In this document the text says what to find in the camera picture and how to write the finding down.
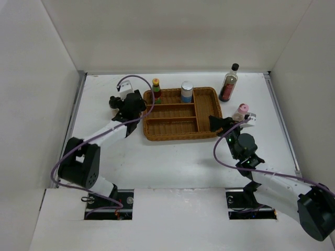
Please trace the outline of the yellow cap sauce bottle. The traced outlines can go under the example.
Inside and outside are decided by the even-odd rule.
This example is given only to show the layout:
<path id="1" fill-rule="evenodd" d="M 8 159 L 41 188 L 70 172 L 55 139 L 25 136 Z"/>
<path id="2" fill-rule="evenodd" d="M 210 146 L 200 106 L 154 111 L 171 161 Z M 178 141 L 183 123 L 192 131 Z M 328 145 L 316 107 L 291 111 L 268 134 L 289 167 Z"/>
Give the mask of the yellow cap sauce bottle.
<path id="1" fill-rule="evenodd" d="M 162 102 L 161 99 L 161 88 L 160 88 L 160 81 L 158 78 L 154 78 L 152 80 L 152 89 L 153 89 L 153 93 L 154 93 L 154 103 L 155 104 L 160 104 Z"/>

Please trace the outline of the black cap pepper shaker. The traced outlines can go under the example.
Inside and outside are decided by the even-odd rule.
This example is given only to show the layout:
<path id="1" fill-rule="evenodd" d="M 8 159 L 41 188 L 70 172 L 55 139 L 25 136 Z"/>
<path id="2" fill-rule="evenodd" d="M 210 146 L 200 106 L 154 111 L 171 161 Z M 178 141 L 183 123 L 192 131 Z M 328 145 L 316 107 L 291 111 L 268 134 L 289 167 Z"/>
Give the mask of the black cap pepper shaker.
<path id="1" fill-rule="evenodd" d="M 120 97 L 111 96 L 109 99 L 109 106 L 111 109 L 119 109 L 123 105 L 123 101 Z"/>

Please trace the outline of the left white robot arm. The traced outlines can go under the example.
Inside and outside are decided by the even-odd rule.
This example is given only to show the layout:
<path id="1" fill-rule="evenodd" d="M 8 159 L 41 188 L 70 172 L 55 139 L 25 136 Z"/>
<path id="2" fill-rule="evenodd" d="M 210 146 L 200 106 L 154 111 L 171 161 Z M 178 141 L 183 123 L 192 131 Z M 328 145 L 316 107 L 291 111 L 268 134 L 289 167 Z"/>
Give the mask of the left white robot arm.
<path id="1" fill-rule="evenodd" d="M 99 174 L 101 148 L 130 136 L 147 103 L 135 90 L 119 97 L 111 96 L 109 106 L 118 110 L 110 123 L 84 139 L 70 138 L 64 152 L 68 156 L 58 169 L 61 179 L 99 194 L 100 203 L 108 209 L 117 204 L 117 186 Z"/>

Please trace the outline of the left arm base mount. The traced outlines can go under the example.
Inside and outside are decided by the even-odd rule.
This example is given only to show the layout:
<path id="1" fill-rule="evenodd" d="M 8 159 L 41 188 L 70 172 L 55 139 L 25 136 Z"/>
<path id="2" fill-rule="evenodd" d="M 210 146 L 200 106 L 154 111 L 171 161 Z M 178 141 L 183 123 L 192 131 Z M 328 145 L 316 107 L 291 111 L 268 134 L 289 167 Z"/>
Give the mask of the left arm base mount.
<path id="1" fill-rule="evenodd" d="M 98 197 L 92 193 L 88 196 L 82 197 L 81 201 L 85 203 L 85 220 L 132 220 L 133 204 L 134 204 L 134 190 L 118 190 L 114 199 L 123 205 L 119 205 Z"/>

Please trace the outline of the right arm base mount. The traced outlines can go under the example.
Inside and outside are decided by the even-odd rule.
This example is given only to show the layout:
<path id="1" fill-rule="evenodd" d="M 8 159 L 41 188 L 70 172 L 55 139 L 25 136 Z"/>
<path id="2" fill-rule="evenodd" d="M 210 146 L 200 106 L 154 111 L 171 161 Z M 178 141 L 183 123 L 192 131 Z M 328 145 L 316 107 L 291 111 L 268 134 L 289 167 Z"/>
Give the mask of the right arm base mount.
<path id="1" fill-rule="evenodd" d="M 276 220 L 275 209 L 256 201 L 254 192 L 260 185 L 251 181 L 244 188 L 226 190 L 230 220 Z"/>

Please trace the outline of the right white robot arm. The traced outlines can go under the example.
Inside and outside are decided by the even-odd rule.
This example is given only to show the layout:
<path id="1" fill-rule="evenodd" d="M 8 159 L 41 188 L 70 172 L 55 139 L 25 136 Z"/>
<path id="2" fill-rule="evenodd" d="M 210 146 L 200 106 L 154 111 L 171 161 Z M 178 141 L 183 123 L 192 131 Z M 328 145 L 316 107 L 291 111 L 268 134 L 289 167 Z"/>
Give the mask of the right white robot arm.
<path id="1" fill-rule="evenodd" d="M 249 207 L 265 205 L 298 222 L 313 239 L 324 241 L 334 231 L 334 193 L 321 184 L 275 171 L 258 157 L 255 139 L 241 130 L 252 125 L 253 117 L 236 122 L 231 117 L 209 116 L 211 132 L 226 140 L 233 169 L 250 180 L 244 187 L 243 201 Z"/>

